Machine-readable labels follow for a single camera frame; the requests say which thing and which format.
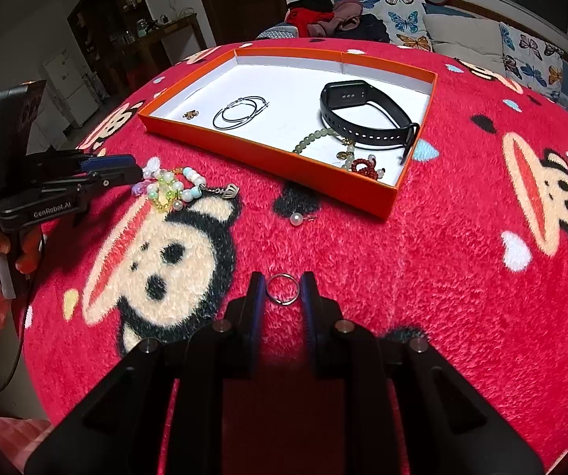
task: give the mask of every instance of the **red plush tablecloth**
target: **red plush tablecloth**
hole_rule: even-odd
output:
[[[83,147],[191,166],[209,185],[237,184],[239,199],[202,198],[166,219],[119,188],[83,219],[46,227],[25,356],[48,415],[61,420],[137,338],[183,338],[221,314],[253,270],[311,270],[374,333],[423,330],[550,467],[568,449],[568,113],[434,53],[347,40],[260,46],[353,49],[438,73],[389,219],[146,133],[137,109],[234,46],[179,63]],[[293,227],[293,211],[317,220]],[[255,382],[228,385],[226,473],[340,473],[340,388],[312,381],[298,305],[267,305],[261,358]]]

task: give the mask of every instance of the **butterfly pillow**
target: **butterfly pillow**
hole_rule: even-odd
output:
[[[563,81],[563,50],[500,23],[506,76],[557,101]]]
[[[424,26],[424,0],[366,0],[363,13],[380,19],[387,28],[392,43],[432,52],[431,41]]]

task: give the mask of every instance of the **purple charm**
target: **purple charm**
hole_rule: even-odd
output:
[[[152,183],[151,180],[143,180],[141,182],[137,182],[132,187],[132,194],[134,196],[141,196],[145,193],[145,188],[148,187]]]

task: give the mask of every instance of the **beige cushion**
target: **beige cushion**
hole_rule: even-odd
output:
[[[499,23],[461,15],[425,14],[433,51],[506,76]]]

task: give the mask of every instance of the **orange butterfly print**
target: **orange butterfly print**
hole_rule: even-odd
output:
[[[427,37],[425,37],[424,35],[421,35],[418,39],[413,39],[413,37],[402,34],[396,34],[396,36],[403,42],[405,46],[419,50],[425,50],[427,52],[431,51],[431,45],[427,41]]]
[[[563,69],[557,69],[554,66],[550,66],[550,74],[548,76],[548,84],[554,84],[555,82],[561,82],[563,80]]]

